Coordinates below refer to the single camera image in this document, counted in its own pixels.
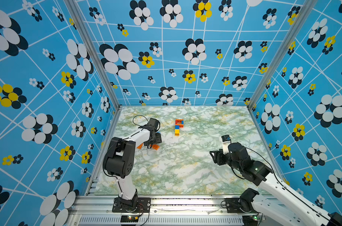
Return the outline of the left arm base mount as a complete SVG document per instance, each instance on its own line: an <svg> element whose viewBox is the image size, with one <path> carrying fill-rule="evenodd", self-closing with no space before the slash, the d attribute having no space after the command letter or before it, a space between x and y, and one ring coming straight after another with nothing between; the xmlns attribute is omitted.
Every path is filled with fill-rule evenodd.
<svg viewBox="0 0 342 226"><path fill-rule="evenodd" d="M136 197L132 200L125 200L117 197L113 201L113 213L149 213L151 198Z"/></svg>

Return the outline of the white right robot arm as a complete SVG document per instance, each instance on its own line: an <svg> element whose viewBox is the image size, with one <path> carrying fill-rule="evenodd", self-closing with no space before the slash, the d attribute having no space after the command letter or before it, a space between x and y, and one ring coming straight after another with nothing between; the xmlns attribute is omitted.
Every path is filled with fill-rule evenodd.
<svg viewBox="0 0 342 226"><path fill-rule="evenodd" d="M238 178L253 183L283 203L283 206L271 203L258 191L248 188L237 201L225 199L223 207L260 213L283 226L342 226L339 213L329 213L304 198L278 177L270 164L251 159L249 148L233 143L229 135L221 136L220 140L222 148L209 152L213 162L229 166L232 172L238 171Z"/></svg>

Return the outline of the left aluminium corner post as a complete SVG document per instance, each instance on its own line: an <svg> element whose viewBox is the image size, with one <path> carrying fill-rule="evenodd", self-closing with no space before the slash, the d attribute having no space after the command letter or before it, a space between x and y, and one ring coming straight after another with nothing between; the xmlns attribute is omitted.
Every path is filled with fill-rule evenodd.
<svg viewBox="0 0 342 226"><path fill-rule="evenodd" d="M64 1L68 11L70 12L72 19L75 21L76 25L77 25L77 29L78 32L80 34L80 37L84 43L84 45L86 46L86 49L90 55L90 58L92 59L92 62L100 76L101 81L104 84L105 89L107 90L109 97L112 101L112 104L115 108L115 111L117 112L120 109L120 104L117 100L117 97L114 93L114 91L112 90L112 87L110 85L110 81L109 78L106 74L105 69L103 68L102 64L101 64L101 60L99 58L99 56L97 55L97 51L96 48L90 38L89 32L86 28L86 24L83 22L82 18L81 18L81 11L78 9L78 6L76 4L76 1L71 1L71 0L65 0Z"/></svg>

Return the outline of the right aluminium corner post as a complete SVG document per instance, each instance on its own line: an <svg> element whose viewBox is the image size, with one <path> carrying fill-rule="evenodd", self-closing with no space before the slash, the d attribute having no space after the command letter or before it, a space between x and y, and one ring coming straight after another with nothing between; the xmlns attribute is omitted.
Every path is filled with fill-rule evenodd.
<svg viewBox="0 0 342 226"><path fill-rule="evenodd" d="M267 84L267 82L271 79L273 76L275 70L279 66L280 62L284 58L284 55L286 54L289 45L294 41L296 36L299 34L301 28L305 24L308 16L310 15L312 9L316 5L317 0L310 0L310 1L305 1L303 6L301 7L301 11L299 13L298 18L296 21L291 25L288 33L286 34L284 40L282 41L280 47L278 48L275 56L273 57L271 64L269 66L268 71L266 74L263 76L262 80L260 81L258 87L256 88L253 96L251 97L251 102L248 105L248 110L252 112L252 108L255 106L257 100L260 98L262 95L262 92Z"/></svg>

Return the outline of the aluminium front rail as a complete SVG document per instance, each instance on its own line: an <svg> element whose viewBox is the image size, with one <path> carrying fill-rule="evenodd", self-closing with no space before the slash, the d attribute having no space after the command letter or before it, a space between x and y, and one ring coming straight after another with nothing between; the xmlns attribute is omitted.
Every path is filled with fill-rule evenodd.
<svg viewBox="0 0 342 226"><path fill-rule="evenodd" d="M258 209L243 212L226 199L237 195L150 196L146 212L116 213L114 196L81 196L71 211L68 226L303 226L302 219L276 198L267 195Z"/></svg>

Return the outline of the orange long lego plate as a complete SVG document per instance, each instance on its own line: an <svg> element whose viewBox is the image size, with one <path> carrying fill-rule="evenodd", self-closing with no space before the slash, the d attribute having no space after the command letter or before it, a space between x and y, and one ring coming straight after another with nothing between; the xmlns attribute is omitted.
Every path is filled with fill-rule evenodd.
<svg viewBox="0 0 342 226"><path fill-rule="evenodd" d="M155 150L158 150L160 147L159 147L159 145L152 145L152 148Z"/></svg>

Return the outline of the aluminium corner post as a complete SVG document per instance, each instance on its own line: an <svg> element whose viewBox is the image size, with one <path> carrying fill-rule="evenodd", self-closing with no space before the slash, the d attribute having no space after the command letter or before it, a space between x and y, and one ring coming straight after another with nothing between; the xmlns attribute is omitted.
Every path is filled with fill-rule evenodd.
<svg viewBox="0 0 342 226"><path fill-rule="evenodd" d="M262 95L262 92L267 84L267 82L271 79L273 76L275 70L279 66L280 62L284 58L284 55L286 54L289 45L294 41L296 36L299 34L301 28L305 24L308 16L310 15L312 9L316 5L317 0L310 0L310 1L305 1L303 6L301 7L301 11L299 13L298 18L296 21L291 25L288 33L286 34L284 40L282 41L280 47L278 48L275 56L273 57L271 64L269 66L268 71L266 74L263 76L262 80L260 81L258 87L256 88L253 96L251 97L251 102L248 105L248 110L252 112L252 108L255 106L257 100L260 98Z"/></svg>
<svg viewBox="0 0 342 226"><path fill-rule="evenodd" d="M106 74L105 69L103 68L102 64L101 64L101 60L99 58L99 56L97 55L97 51L96 48L90 38L89 32L86 28L86 24L83 22L82 18L81 18L81 11L78 9L78 6L76 4L76 1L71 1L71 0L65 0L64 1L68 11L70 12L72 19L75 21L76 25L77 25L77 29L78 32L80 34L80 37L84 43L84 45L86 46L86 49L90 55L90 58L92 59L92 62L100 76L101 81L104 84L105 89L107 90L109 97L112 101L112 104L115 108L115 111L117 112L120 109L120 104L117 100L117 97L114 93L114 91L112 90L112 87L110 85L110 81L109 78Z"/></svg>

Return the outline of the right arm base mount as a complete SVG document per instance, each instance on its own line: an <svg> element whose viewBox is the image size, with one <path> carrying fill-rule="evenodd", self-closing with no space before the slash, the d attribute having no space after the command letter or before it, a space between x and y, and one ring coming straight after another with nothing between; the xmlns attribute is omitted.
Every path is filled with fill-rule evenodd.
<svg viewBox="0 0 342 226"><path fill-rule="evenodd" d="M257 213L251 203L246 200L240 198L226 198L224 199L224 202L228 213Z"/></svg>

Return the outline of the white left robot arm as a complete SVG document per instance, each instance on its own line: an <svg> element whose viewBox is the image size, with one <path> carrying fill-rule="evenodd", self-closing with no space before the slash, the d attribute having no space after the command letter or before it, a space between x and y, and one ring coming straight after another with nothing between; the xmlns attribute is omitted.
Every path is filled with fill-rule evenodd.
<svg viewBox="0 0 342 226"><path fill-rule="evenodd" d="M138 125L138 129L124 137L113 137L110 141L107 153L103 159L102 170L108 177L114 178L118 188L118 197L115 198L116 206L133 211L138 207L138 191L131 178L134 167L135 152L138 147L145 146L148 149L159 146L162 143L160 122L150 118L145 125Z"/></svg>

